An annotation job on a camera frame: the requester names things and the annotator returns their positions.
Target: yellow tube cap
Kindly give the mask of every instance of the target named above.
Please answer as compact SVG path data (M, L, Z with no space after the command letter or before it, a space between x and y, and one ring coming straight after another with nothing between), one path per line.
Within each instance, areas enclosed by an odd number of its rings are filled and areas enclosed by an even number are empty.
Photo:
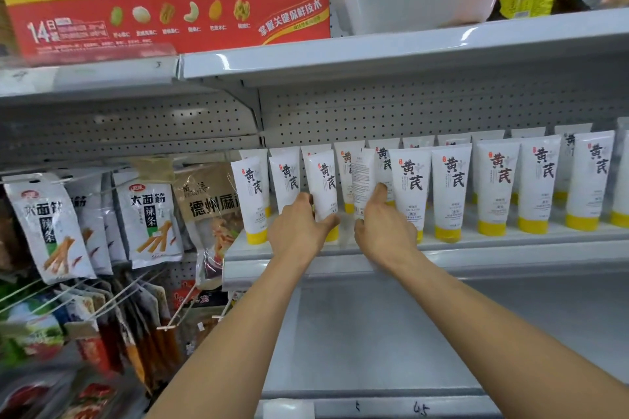
M446 228L435 226L435 237L439 240L443 240L444 242L448 242L449 244L453 244L454 242L461 240L461 229L457 228L455 230L448 230Z
M548 232L547 220L527 220L518 217L518 227L522 232L543 234Z
M247 232L247 242L253 246L263 244L266 241L267 241L267 229L264 229L262 232L258 232L258 233Z
M326 242L334 242L335 240L338 240L338 225L333 228L325 238Z
M610 221L616 227L629 228L629 215L611 211Z
M576 217L568 214L565 216L565 226L590 232L598 228L598 217Z
M478 232L490 237L500 237L507 233L507 224L490 224L489 222L479 220Z

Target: store shelf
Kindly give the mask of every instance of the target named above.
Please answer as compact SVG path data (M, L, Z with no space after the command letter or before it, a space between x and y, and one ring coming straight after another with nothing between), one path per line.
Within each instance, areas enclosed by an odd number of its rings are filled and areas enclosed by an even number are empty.
M629 9L486 22L423 32L341 37L182 56L185 80L250 86L411 73L624 50Z
M447 244L434 237L433 213L429 209L424 239L418 248L435 264L460 278L596 271L626 262L628 229L602 222L595 232L581 232L563 225L564 218L565 212L554 207L546 235L522 232L510 222L504 237L486 237L476 231L476 206L466 205L462 240ZM360 253L353 238L353 216L341 213L341 219L339 240L325 244L306 271L304 281L329 281L377 270ZM517 219L515 206L511 206L509 219ZM264 272L271 257L269 242L251 246L240 235L225 256L224 288L248 288Z
M629 383L627 281L624 273L469 284ZM432 321L384 274L295 291L262 397L314 401L318 418L418 417L415 401L431 408L429 417L498 413Z
M0 68L0 98L172 84L179 57L101 61L43 67Z

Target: pegboard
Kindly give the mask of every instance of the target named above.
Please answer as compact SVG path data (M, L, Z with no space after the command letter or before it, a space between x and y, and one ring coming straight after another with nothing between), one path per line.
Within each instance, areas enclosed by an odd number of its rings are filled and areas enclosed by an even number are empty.
M626 56L260 89L268 147L593 121L629 115ZM305 186L303 171L302 186Z
M2 114L5 166L259 145L251 111L223 92L13 106Z

